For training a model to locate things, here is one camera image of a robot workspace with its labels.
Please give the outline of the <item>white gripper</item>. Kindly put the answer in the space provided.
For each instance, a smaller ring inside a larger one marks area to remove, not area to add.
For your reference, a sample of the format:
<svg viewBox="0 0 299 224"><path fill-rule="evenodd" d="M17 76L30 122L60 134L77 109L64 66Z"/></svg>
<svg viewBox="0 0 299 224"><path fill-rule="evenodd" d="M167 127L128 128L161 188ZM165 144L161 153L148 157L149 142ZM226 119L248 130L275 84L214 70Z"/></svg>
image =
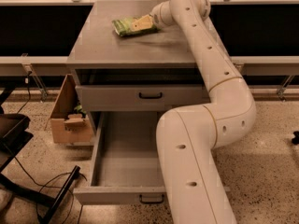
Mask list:
<svg viewBox="0 0 299 224"><path fill-rule="evenodd" d="M153 26L153 23L158 28L165 28L175 23L172 18L168 1L155 6L150 15L142 16L141 18L133 21L131 28L134 32L147 30Z"/></svg>

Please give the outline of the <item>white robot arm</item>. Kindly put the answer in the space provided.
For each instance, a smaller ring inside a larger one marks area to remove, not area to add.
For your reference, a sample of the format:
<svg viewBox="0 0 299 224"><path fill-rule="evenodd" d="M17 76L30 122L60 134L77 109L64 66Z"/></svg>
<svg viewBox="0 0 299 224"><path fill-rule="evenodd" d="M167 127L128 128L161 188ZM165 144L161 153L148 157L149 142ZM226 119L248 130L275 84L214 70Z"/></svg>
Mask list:
<svg viewBox="0 0 299 224"><path fill-rule="evenodd" d="M168 0L135 26L177 24L185 34L210 102L165 112L156 144L174 224L237 224L211 150L244 137L256 106L249 87L206 28L208 0Z"/></svg>

